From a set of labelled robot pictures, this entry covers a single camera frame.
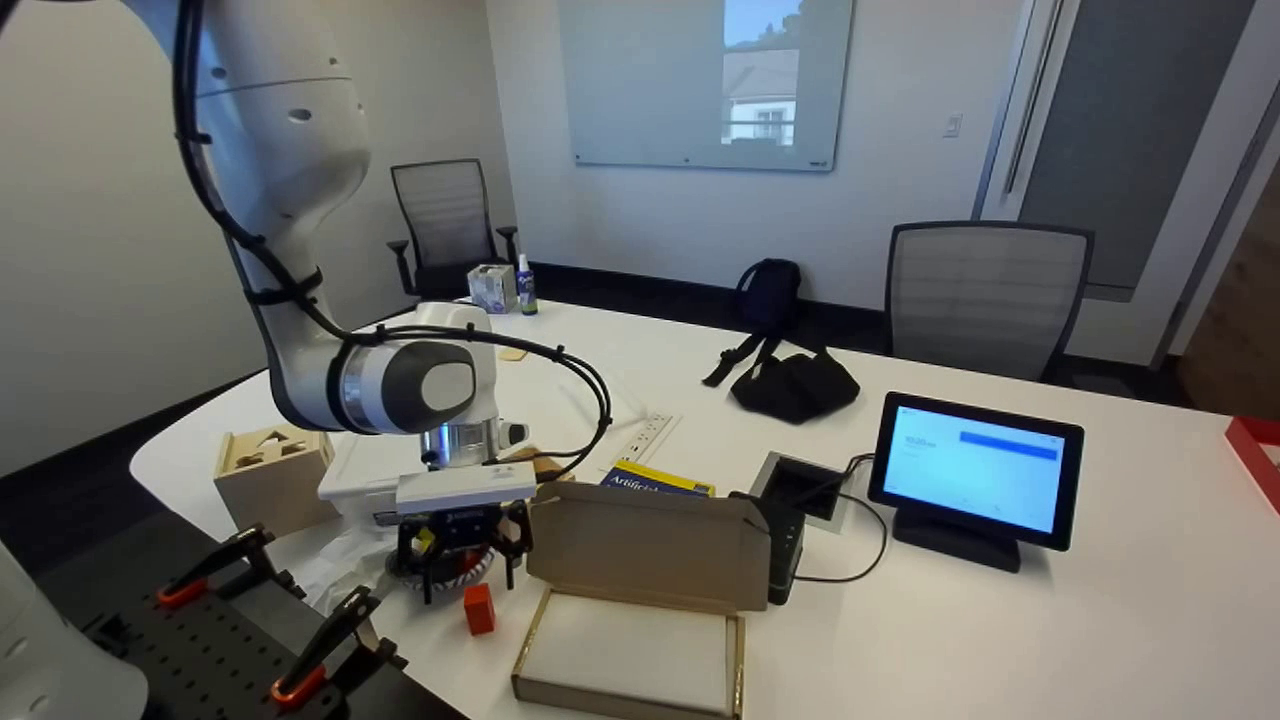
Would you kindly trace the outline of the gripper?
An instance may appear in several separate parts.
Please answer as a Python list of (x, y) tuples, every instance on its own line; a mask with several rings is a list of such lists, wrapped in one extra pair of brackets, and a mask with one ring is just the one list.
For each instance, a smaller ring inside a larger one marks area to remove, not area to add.
[[(421, 530), (431, 542), (413, 550)], [(515, 589), (515, 570), (532, 550), (532, 530), (526, 503), (492, 503), (465, 509), (403, 515), (397, 537), (397, 579), (416, 589), (424, 605), (434, 597), (433, 571), (442, 552), (485, 544), (504, 560), (506, 589)]]

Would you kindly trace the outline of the wooden block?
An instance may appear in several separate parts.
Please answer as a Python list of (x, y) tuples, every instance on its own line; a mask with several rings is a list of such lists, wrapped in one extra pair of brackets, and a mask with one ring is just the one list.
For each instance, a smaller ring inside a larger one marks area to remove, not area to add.
[(576, 477), (572, 471), (564, 469), (564, 464), (556, 457), (539, 457), (540, 448), (536, 446), (522, 447), (507, 454), (499, 459), (499, 462), (512, 464), (512, 462), (525, 462), (529, 464), (535, 474), (536, 483), (545, 484), (550, 482), (576, 482)]

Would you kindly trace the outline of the open brown cardboard box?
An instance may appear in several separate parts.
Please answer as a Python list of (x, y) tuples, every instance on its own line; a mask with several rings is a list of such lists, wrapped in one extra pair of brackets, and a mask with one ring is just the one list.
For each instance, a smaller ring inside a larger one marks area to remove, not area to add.
[(515, 698), (617, 720), (742, 720), (746, 614), (771, 529), (745, 498), (543, 486), (527, 573), (545, 584)]

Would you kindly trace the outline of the wooden shape sorter box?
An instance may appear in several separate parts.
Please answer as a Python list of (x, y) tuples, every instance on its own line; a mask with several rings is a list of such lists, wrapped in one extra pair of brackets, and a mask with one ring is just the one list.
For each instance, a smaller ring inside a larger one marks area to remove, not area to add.
[(236, 528), (278, 537), (338, 519), (317, 489), (334, 459), (328, 433), (291, 424), (225, 433), (212, 483)]

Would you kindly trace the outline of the tissue box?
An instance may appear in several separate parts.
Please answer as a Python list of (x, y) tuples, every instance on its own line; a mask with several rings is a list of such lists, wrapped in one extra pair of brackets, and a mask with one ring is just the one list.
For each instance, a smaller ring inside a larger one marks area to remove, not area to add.
[(516, 269), (509, 264), (480, 264), (467, 275), (470, 301), (488, 314), (518, 311)]

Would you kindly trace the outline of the table socket box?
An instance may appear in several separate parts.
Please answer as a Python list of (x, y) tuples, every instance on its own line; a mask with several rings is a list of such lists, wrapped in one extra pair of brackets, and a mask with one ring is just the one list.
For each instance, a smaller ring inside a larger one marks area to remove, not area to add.
[(812, 528), (838, 534), (850, 506), (842, 495), (851, 488), (852, 478), (845, 470), (772, 451), (749, 493), (803, 512)]

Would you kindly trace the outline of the round black toothed object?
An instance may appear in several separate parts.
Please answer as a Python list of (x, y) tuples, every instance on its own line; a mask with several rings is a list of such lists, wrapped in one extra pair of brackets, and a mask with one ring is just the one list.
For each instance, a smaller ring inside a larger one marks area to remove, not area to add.
[[(398, 552), (392, 551), (385, 557), (385, 573), (397, 579), (412, 592), (424, 592), (425, 552), (410, 551), (410, 560), (401, 562)], [(447, 592), (471, 585), (483, 579), (498, 557), (492, 547), (460, 550), (443, 553), (428, 573), (431, 592)]]

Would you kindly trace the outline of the clear plastic bag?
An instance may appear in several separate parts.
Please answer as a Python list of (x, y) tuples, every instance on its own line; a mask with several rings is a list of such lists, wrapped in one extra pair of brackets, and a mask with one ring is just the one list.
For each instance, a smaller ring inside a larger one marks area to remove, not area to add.
[(394, 548), (392, 529), (357, 525), (340, 532), (315, 557), (292, 568), (291, 574), (303, 592), (303, 601), (328, 615), (360, 585), (379, 600), (385, 598), (398, 584), (387, 570), (387, 559)]

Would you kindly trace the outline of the black clamp with orange tip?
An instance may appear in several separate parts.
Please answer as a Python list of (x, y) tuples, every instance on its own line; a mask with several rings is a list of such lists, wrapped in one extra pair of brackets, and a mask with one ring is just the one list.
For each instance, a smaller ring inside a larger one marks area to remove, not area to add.
[(246, 587), (271, 582), (297, 600), (303, 600), (306, 593), (292, 574), (278, 570), (266, 552), (266, 547), (275, 538), (262, 523), (238, 530), (177, 579), (161, 585), (155, 593), (157, 605), (161, 609), (178, 610), (198, 600), (209, 592), (212, 577), (228, 569), (239, 570), (232, 583), (234, 589), (243, 591)]
[(372, 614), (381, 601), (356, 585), (325, 618), (298, 659), (271, 685), (274, 720), (334, 720), (347, 715), (348, 698), (383, 667), (408, 661), (393, 641), (380, 637)]

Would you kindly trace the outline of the blue and yellow book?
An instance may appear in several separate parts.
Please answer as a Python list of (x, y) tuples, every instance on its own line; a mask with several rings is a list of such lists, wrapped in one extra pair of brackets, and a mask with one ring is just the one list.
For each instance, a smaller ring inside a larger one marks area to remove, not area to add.
[(637, 462), (618, 460), (600, 482), (602, 487), (714, 498), (714, 486), (659, 471)]

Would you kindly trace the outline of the white power strip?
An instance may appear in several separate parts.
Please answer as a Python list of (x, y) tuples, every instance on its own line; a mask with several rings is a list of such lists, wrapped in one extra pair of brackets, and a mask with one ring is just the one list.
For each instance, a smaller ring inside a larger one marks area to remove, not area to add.
[(684, 419), (681, 414), (653, 413), (635, 425), (628, 438), (614, 454), (611, 468), (617, 462), (645, 464)]

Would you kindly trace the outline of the black electronic device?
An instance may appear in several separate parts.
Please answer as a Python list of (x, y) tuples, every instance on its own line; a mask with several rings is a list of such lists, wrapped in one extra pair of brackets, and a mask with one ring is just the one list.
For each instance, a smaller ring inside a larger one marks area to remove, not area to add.
[(786, 502), (744, 492), (730, 492), (730, 498), (749, 501), (765, 519), (771, 533), (768, 600), (776, 606), (786, 605), (803, 555), (806, 515)]

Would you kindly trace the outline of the grey mesh office chair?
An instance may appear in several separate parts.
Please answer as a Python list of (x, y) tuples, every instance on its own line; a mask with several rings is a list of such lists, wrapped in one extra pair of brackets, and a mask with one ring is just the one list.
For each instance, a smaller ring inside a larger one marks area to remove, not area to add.
[(468, 293), (475, 266), (515, 268), (518, 228), (493, 224), (479, 159), (406, 163), (389, 172), (410, 237), (387, 247), (406, 293), (452, 300)]
[(899, 359), (1044, 382), (1082, 306), (1094, 233), (1001, 220), (892, 229), (886, 351)]

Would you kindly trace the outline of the black bag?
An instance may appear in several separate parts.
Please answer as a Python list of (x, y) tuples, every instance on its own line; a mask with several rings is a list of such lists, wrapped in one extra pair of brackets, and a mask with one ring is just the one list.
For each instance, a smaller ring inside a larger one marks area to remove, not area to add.
[(746, 360), (751, 365), (730, 387), (730, 397), (745, 411), (790, 425), (828, 416), (852, 405), (861, 387), (847, 368), (824, 346), (777, 357), (781, 338), (750, 334), (719, 354), (716, 368), (701, 379), (716, 388)]

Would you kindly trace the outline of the glass whiteboard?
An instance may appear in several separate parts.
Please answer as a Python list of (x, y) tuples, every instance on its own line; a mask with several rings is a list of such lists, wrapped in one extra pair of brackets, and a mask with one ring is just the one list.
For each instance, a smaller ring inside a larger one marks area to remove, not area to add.
[(579, 165), (827, 173), (856, 0), (557, 0)]

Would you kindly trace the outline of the tablet screen on stand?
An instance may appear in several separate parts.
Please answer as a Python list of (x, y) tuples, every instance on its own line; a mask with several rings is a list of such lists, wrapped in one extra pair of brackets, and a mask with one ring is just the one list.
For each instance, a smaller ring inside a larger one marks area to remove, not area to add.
[(867, 496), (896, 541), (1019, 573), (1024, 544), (1071, 548), (1084, 446), (1075, 424), (891, 391)]

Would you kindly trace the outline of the door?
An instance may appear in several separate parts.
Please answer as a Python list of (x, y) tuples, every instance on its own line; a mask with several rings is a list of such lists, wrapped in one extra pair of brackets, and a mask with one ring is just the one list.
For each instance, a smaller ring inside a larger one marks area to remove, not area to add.
[(1157, 366), (1274, 119), (1280, 0), (1018, 0), (975, 219), (1094, 234), (1069, 354)]

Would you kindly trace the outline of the red tray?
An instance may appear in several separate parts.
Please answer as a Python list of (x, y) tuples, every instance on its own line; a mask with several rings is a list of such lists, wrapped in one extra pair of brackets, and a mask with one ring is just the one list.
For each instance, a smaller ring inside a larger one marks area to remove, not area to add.
[(1280, 421), (1234, 416), (1224, 436), (1260, 493), (1280, 518)]

